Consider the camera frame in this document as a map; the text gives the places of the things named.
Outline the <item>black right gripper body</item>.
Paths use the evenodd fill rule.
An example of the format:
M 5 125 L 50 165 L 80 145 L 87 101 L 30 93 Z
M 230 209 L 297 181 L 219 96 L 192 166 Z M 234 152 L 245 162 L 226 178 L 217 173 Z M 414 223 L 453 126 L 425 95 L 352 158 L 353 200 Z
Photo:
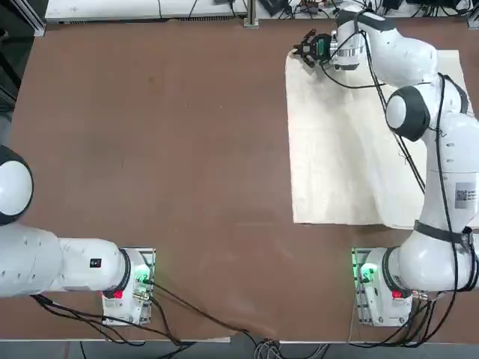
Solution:
M 327 63 L 338 48 L 338 41 L 335 35 L 317 34 L 313 40 L 312 58 L 317 63 Z

